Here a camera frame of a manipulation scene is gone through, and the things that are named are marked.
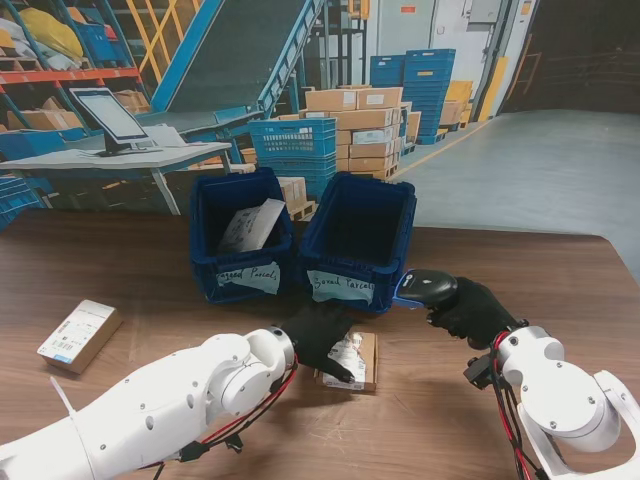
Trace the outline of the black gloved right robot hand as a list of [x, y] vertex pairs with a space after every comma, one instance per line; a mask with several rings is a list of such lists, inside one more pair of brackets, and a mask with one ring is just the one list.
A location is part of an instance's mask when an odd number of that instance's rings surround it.
[[427, 316], [431, 326], [466, 339], [476, 350], [489, 348], [500, 333], [521, 327], [486, 286], [466, 277], [457, 277], [456, 282], [454, 299]]

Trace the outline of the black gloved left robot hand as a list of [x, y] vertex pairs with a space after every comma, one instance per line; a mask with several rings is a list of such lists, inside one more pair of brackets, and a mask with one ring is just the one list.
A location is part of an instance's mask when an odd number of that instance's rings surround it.
[[343, 383], [355, 381], [353, 374], [329, 357], [334, 345], [343, 340], [354, 324], [340, 306], [311, 303], [286, 320], [282, 331], [291, 341], [298, 361], [329, 374]]

